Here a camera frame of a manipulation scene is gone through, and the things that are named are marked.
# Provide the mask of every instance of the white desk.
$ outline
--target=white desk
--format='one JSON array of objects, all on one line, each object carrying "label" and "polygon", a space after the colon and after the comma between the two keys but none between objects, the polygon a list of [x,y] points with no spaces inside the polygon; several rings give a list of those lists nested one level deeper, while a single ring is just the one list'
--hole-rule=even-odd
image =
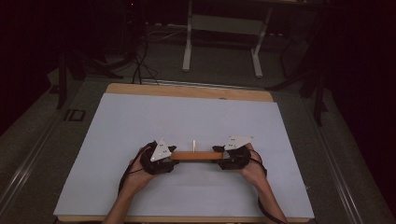
[{"label": "white desk", "polygon": [[[108,87],[54,214],[62,221],[103,220],[129,160],[153,139],[164,137],[177,150],[190,150],[196,140],[198,150],[211,150],[225,144],[229,135],[256,137],[252,144],[262,154],[288,220],[303,222],[314,216],[268,92],[128,84]],[[181,163],[172,173],[154,178],[134,198],[126,220],[264,221],[254,188],[239,174],[212,163]]]},{"label": "white desk", "polygon": [[[262,46],[262,41],[265,37],[265,31],[267,30],[268,22],[271,18],[273,11],[272,7],[268,7],[263,21],[254,20],[242,20],[236,18],[222,18],[206,15],[197,15],[192,11],[192,2],[189,0],[189,13],[187,19],[187,41],[186,48],[184,51],[184,59],[182,70],[184,72],[190,71],[191,62],[191,32],[192,30],[206,30],[215,32],[226,32],[233,34],[242,35],[256,35],[258,37],[257,44],[251,49],[251,58],[253,61],[253,67],[256,77],[262,77],[262,67],[260,65],[259,51]],[[295,0],[279,0],[278,2],[296,2]]]}]

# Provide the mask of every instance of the person's left hand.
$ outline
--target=person's left hand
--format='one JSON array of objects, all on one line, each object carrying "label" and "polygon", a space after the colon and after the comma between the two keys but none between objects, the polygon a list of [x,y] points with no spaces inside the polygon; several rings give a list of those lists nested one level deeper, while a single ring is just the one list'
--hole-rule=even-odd
[{"label": "person's left hand", "polygon": [[121,191],[128,191],[133,194],[137,193],[138,191],[144,189],[146,185],[149,183],[151,179],[153,179],[156,175],[148,174],[144,169],[142,164],[140,163],[140,157],[144,153],[145,150],[150,149],[150,147],[143,148],[142,153],[140,153],[139,157],[136,158],[134,165],[131,167],[129,172],[134,172],[129,174],[125,178],[125,182]]}]

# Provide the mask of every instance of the wooden table edge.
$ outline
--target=wooden table edge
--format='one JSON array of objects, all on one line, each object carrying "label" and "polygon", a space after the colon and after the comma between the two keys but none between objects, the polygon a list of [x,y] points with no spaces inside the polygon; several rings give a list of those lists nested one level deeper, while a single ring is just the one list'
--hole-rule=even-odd
[{"label": "wooden table edge", "polygon": [[107,86],[106,93],[175,96],[190,98],[225,99],[273,102],[274,99],[268,91],[232,90],[208,87],[184,86],[158,86],[135,85],[124,83],[111,83]]},{"label": "wooden table edge", "polygon": [[[57,216],[63,222],[103,221],[105,216]],[[288,217],[288,222],[308,222],[307,217]],[[205,222],[205,223],[263,223],[265,217],[126,217],[125,222]]]}]

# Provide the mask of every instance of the wooden stick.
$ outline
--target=wooden stick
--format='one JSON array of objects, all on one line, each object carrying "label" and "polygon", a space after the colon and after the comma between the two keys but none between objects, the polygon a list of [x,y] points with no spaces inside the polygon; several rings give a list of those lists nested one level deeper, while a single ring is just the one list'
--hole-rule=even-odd
[{"label": "wooden stick", "polygon": [[223,158],[222,152],[210,152],[210,151],[172,152],[172,155],[170,157],[170,159],[173,161],[217,161],[217,160],[221,160],[222,158]]}]

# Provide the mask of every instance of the white board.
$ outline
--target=white board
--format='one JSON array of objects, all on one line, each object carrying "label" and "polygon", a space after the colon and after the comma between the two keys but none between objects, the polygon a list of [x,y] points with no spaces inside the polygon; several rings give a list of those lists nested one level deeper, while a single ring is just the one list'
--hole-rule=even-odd
[{"label": "white board", "polygon": [[[314,217],[276,103],[104,94],[54,211],[105,216],[129,160],[164,138],[177,150],[208,151],[230,135],[254,136],[268,180],[286,217]],[[262,217],[255,189],[216,164],[181,163],[135,196],[129,216]]]}]

